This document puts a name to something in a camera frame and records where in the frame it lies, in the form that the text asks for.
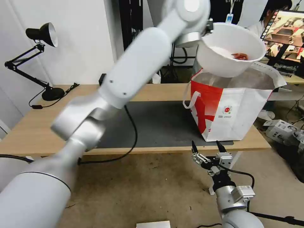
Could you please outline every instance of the desk lamp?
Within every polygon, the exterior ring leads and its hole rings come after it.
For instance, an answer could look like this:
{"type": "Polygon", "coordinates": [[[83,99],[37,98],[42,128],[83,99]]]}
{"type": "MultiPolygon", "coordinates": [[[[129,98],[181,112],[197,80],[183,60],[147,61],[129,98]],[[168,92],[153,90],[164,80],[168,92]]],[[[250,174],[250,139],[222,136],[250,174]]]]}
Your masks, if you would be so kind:
{"type": "Polygon", "coordinates": [[[29,61],[30,59],[34,58],[35,56],[41,54],[44,52],[44,44],[41,43],[41,41],[44,41],[50,46],[57,47],[58,46],[58,38],[56,35],[55,28],[52,23],[46,23],[43,26],[41,26],[39,29],[37,28],[27,28],[25,31],[28,38],[32,39],[37,43],[33,48],[30,50],[24,52],[23,54],[17,56],[16,58],[7,61],[5,63],[5,67],[15,71],[16,73],[26,77],[27,79],[37,83],[38,85],[45,88],[45,91],[42,93],[42,99],[45,101],[53,101],[58,100],[62,98],[65,94],[64,90],[61,88],[53,88],[49,85],[48,82],[42,81],[38,78],[34,78],[30,76],[29,74],[21,71],[18,69],[18,66],[22,65],[23,63],[29,61]],[[33,54],[30,57],[22,58],[24,55],[32,52],[33,50],[38,50],[35,54],[33,54]]]}

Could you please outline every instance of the white paper bag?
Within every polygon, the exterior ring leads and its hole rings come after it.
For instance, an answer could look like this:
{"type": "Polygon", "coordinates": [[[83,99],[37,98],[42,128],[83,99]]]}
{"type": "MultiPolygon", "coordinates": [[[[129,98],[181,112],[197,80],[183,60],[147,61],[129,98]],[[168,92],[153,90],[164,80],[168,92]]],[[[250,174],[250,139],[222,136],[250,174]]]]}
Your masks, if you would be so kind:
{"type": "Polygon", "coordinates": [[[242,140],[273,89],[286,85],[276,69],[259,62],[234,78],[217,77],[201,69],[190,83],[191,101],[187,106],[184,99],[183,104],[191,109],[207,142],[242,140]]]}

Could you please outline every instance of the bag handle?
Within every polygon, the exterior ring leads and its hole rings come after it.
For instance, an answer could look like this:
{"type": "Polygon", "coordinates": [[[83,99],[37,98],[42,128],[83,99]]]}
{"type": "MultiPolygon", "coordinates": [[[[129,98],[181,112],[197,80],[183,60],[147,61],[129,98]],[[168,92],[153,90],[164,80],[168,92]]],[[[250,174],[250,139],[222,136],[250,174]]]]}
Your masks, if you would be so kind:
{"type": "Polygon", "coordinates": [[[195,91],[195,92],[193,93],[192,97],[191,97],[189,106],[187,106],[187,105],[185,104],[185,100],[186,100],[186,97],[187,97],[187,92],[188,92],[190,83],[191,83],[191,81],[187,84],[186,89],[185,89],[185,92],[184,92],[184,96],[183,96],[183,105],[184,105],[185,109],[190,109],[190,108],[192,108],[192,107],[195,105],[195,102],[196,102],[197,97],[200,97],[200,93],[197,92],[197,91],[195,91]]]}

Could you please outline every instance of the floor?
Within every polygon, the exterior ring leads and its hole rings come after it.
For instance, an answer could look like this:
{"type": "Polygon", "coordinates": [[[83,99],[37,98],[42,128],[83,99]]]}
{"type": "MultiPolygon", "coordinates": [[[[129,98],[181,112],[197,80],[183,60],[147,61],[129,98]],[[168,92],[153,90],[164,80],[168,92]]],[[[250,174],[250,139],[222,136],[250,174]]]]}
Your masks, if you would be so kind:
{"type": "MultiPolygon", "coordinates": [[[[277,102],[277,117],[283,118],[293,104],[277,102]]],[[[291,111],[288,117],[292,122],[300,115],[291,111]]],[[[304,220],[304,184],[274,149],[244,152],[234,169],[256,179],[252,211],[304,220]]],[[[251,183],[246,176],[231,176],[237,185],[251,183]]],[[[163,220],[170,220],[172,228],[218,223],[216,196],[208,193],[210,184],[211,178],[192,161],[191,153],[129,155],[108,164],[83,165],[68,203],[73,206],[65,209],[59,228],[134,228],[136,223],[163,220]]],[[[265,227],[296,227],[261,221],[265,227]]]]}

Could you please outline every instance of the red food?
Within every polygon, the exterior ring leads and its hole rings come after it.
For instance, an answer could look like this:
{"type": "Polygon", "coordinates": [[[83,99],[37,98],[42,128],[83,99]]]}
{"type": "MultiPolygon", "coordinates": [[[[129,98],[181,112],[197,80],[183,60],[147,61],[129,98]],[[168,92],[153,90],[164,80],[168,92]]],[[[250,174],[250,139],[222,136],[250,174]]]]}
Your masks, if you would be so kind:
{"type": "Polygon", "coordinates": [[[233,57],[235,59],[239,59],[239,60],[248,60],[248,55],[244,54],[244,53],[235,53],[235,54],[232,54],[233,57]]]}

